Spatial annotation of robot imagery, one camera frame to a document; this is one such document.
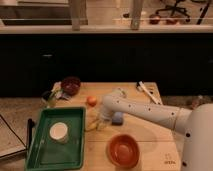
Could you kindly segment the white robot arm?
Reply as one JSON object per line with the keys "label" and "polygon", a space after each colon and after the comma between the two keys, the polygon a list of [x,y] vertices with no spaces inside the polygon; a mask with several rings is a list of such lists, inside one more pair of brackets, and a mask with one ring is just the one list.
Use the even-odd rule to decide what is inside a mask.
{"label": "white robot arm", "polygon": [[115,112],[130,114],[184,136],[181,171],[213,171],[213,104],[194,110],[138,102],[114,89],[102,97],[99,120],[110,122]]}

